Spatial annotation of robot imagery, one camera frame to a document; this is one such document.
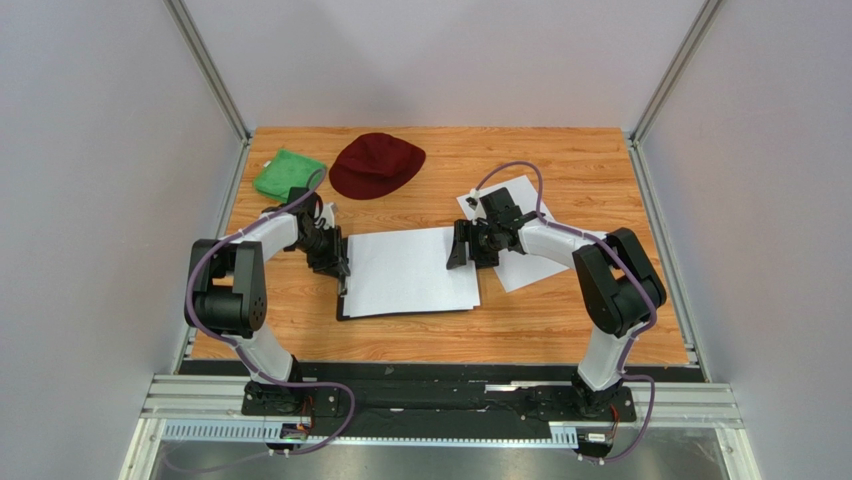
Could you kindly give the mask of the black clipboard folder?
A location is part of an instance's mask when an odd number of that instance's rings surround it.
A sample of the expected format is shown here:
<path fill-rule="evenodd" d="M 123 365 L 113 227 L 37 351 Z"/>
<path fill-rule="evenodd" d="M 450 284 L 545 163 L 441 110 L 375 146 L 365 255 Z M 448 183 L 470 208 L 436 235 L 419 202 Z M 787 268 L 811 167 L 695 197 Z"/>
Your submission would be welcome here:
<path fill-rule="evenodd" d="M 406 305 L 381 307 L 372 309 L 356 309 L 353 307 L 355 302 L 349 299 L 349 296 L 340 295 L 337 298 L 336 304 L 336 320 L 339 322 L 350 320 L 361 320 L 382 317 L 397 317 L 406 315 L 430 315 L 450 312 L 465 312 L 471 311 L 475 305 L 453 306 L 451 304 L 441 305 L 435 302 L 431 304 L 422 304 L 417 306 L 411 302 Z"/>

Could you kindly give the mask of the printed text paper sheet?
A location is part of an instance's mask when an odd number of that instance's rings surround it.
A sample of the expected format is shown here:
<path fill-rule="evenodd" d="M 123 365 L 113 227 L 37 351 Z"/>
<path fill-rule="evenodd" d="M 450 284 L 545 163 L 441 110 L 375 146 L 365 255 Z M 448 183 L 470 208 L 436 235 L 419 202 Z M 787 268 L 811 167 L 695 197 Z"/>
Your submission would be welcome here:
<path fill-rule="evenodd" d="M 467 288 L 467 300 L 472 308 L 478 307 L 481 305 L 481 297 L 479 290 L 479 280 L 476 268 L 474 265 L 468 265 L 466 269 L 466 288 Z"/>

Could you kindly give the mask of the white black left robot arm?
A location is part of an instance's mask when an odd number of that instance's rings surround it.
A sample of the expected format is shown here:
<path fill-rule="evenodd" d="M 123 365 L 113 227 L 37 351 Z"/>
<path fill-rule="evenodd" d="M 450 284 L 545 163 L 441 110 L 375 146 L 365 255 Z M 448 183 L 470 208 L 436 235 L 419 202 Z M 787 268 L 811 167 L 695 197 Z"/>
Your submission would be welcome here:
<path fill-rule="evenodd" d="M 248 409 L 294 415 L 307 404 L 301 368 L 266 324 L 265 265 L 282 251 L 302 252 L 313 273 L 346 289 L 351 270 L 333 206 L 311 188 L 293 187 L 285 203 L 265 209 L 248 227 L 192 245 L 184 318 L 230 347 L 249 370 Z"/>

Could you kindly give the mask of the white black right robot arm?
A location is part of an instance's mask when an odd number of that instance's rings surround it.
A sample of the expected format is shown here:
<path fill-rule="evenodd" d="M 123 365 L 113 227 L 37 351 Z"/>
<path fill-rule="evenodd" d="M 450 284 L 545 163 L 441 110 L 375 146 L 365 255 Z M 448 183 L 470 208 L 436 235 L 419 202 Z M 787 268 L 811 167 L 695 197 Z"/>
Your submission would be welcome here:
<path fill-rule="evenodd" d="M 503 251 L 542 257 L 573 270 L 594 328 L 570 396 L 587 418 L 613 402 L 624 381 L 624 365 L 637 336 L 657 319 L 667 293 L 636 234 L 626 228 L 593 233 L 549 220 L 539 210 L 524 212 L 508 189 L 466 199 L 470 220 L 453 226 L 446 267 L 468 263 L 478 269 L 499 265 Z"/>

